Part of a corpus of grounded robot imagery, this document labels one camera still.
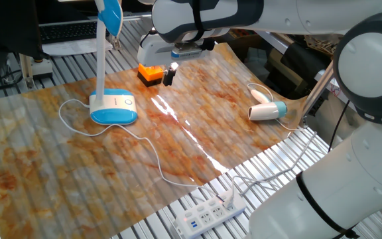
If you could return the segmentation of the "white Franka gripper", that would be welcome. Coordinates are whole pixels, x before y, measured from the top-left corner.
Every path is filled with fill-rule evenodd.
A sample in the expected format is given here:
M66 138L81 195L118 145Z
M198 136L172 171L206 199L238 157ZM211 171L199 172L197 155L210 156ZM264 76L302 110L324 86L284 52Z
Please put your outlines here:
M171 86L179 62L203 58L215 47L215 40L201 39L196 42L167 43L159 34L142 37L137 59L142 65L168 65L162 83Z

